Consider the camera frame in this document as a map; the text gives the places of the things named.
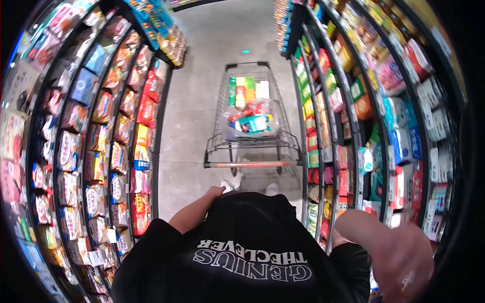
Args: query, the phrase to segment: forearm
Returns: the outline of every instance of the forearm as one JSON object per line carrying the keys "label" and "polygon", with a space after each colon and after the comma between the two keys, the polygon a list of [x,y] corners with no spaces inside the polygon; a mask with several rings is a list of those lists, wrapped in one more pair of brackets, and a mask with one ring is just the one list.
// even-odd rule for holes
{"label": "forearm", "polygon": [[357,209],[350,209],[339,216],[335,222],[336,237],[332,235],[333,247],[343,242],[354,242],[372,255],[379,240],[390,229],[371,214]]}
{"label": "forearm", "polygon": [[203,222],[213,201],[214,197],[205,194],[179,210],[168,223],[184,234]]}

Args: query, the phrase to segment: shopping cart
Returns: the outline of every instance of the shopping cart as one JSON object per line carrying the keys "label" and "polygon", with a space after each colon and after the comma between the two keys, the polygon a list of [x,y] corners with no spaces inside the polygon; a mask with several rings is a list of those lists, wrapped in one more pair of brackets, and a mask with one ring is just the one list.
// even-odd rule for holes
{"label": "shopping cart", "polygon": [[[270,99],[274,100],[279,109],[279,132],[274,136],[259,138],[228,138],[222,130],[226,123],[221,116],[228,110],[229,97],[229,78],[230,77],[254,77],[255,82],[268,81]],[[234,161],[233,150],[254,149],[254,148],[276,148],[276,159],[270,161]],[[229,151],[230,162],[210,162],[209,156],[218,150]],[[222,77],[221,88],[217,100],[217,109],[214,123],[214,135],[207,141],[206,153],[204,157],[204,167],[230,168],[232,175],[236,176],[238,168],[246,167],[276,167],[276,171],[281,175],[283,166],[302,166],[302,153],[298,140],[290,132],[290,124],[286,116],[281,95],[276,85],[275,77],[269,63],[266,61],[233,63],[227,64]]]}

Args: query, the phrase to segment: person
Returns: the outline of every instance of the person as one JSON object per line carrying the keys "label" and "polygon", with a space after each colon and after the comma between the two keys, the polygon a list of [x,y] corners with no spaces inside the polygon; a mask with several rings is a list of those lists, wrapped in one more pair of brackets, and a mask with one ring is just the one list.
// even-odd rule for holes
{"label": "person", "polygon": [[115,303],[363,303],[371,263],[385,302],[406,302],[431,277],[431,245],[416,225],[389,229],[350,209],[327,256],[277,186],[273,195],[224,190],[213,186],[168,223],[151,222],[116,271]]}

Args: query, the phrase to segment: white sneaker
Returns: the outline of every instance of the white sneaker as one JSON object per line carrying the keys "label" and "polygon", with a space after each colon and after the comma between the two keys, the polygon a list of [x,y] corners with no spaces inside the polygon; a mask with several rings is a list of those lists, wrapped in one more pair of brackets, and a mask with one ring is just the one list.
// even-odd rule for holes
{"label": "white sneaker", "polygon": [[230,192],[230,191],[233,191],[235,190],[236,188],[234,187],[234,185],[229,182],[229,180],[222,180],[221,181],[221,187],[222,186],[225,186],[226,189],[222,192],[223,194],[226,193],[226,192]]}
{"label": "white sneaker", "polygon": [[276,196],[277,194],[279,194],[279,186],[278,186],[278,184],[271,183],[270,185],[268,185],[268,187],[266,188],[265,195],[267,195],[267,196]]}

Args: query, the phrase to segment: gray floor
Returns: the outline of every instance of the gray floor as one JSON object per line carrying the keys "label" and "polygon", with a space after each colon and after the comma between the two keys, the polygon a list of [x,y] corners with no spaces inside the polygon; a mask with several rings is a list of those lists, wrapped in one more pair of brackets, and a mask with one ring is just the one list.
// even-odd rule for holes
{"label": "gray floor", "polygon": [[[299,137],[298,108],[289,61],[276,46],[273,0],[226,0],[173,13],[190,51],[184,67],[175,70],[162,129],[159,167],[159,213],[169,220],[202,196],[212,185],[228,179],[241,191],[264,193],[272,182],[301,214],[301,168],[242,169],[236,178],[229,168],[204,169],[207,140],[213,134],[217,96],[227,63],[269,61],[286,109],[291,132]],[[227,151],[214,158],[228,161]],[[276,159],[275,149],[239,150],[238,159]]]}

